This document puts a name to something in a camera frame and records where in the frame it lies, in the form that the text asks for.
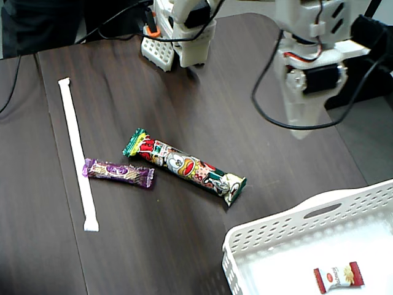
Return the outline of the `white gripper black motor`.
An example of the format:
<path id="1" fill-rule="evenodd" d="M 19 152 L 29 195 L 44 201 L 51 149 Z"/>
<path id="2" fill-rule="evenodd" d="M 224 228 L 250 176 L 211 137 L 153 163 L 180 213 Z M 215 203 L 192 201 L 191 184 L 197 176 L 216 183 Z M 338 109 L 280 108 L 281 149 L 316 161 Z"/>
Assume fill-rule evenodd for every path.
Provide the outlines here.
<path id="1" fill-rule="evenodd" d="M 308 128 L 318 123 L 327 94 L 337 94 L 348 76 L 343 54 L 321 41 L 281 41 L 274 69 L 284 98 L 289 125 Z"/>

